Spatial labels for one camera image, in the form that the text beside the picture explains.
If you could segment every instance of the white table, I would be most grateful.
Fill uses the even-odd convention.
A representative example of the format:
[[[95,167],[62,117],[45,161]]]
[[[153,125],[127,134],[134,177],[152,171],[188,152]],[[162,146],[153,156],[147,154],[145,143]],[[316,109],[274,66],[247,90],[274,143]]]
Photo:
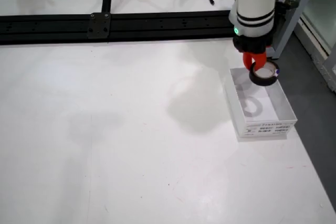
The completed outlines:
[[[50,1],[1,14],[101,3]],[[215,1],[113,0],[112,9],[233,2]],[[237,138],[222,82],[242,65],[224,39],[1,47],[0,223],[336,223],[295,130]]]

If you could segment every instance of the white box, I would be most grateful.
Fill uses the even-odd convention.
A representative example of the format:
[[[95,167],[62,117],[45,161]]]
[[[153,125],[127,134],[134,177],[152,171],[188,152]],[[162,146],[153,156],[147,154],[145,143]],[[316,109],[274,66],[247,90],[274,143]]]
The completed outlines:
[[[297,122],[279,81],[260,87],[251,82],[246,68],[233,68],[225,90],[240,137],[284,135]]]

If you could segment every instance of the metal bracket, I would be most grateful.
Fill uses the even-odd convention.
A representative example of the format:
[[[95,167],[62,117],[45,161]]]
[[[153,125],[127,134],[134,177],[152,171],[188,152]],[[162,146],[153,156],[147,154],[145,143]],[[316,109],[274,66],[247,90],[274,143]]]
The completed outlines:
[[[90,15],[88,38],[106,39],[110,34],[111,14],[110,13],[92,13]]]
[[[316,68],[319,70],[319,72],[322,74],[324,80],[326,81],[328,88],[332,91],[336,91],[336,79],[333,76],[333,73],[330,73],[326,67],[324,66],[324,61],[321,61],[319,57],[317,57],[315,54],[311,55],[311,59],[313,63],[315,64]]]

